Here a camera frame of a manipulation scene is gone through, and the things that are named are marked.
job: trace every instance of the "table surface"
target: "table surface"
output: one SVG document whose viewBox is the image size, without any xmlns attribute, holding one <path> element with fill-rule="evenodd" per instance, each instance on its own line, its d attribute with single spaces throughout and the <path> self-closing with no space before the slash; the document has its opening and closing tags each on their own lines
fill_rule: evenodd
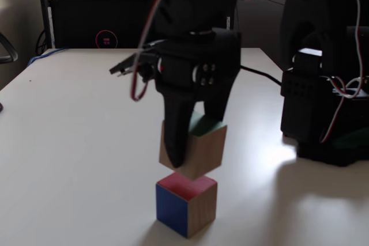
<svg viewBox="0 0 369 246">
<path fill-rule="evenodd" d="M 133 50 L 68 50 L 37 60 L 0 92 L 0 245 L 367 245 L 369 164 L 296 160 L 283 98 L 243 71 L 225 122 L 217 219 L 186 240 L 156 221 L 163 100 L 108 70 Z M 280 79 L 259 49 L 242 63 Z"/>
</svg>

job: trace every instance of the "wooden cube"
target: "wooden cube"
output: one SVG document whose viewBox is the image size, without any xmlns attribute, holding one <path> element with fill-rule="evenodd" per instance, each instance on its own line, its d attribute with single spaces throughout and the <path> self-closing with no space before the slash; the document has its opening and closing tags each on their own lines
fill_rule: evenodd
<svg viewBox="0 0 369 246">
<path fill-rule="evenodd" d="M 216 181 L 196 181 L 173 173 L 156 184 L 157 219 L 184 237 L 191 237 L 216 216 Z"/>
<path fill-rule="evenodd" d="M 163 122 L 159 162 L 191 180 L 196 180 L 220 167 L 226 134 L 227 126 L 222 122 L 194 112 L 187 139 L 185 162 L 180 168 L 174 168 L 164 144 Z"/>
</svg>

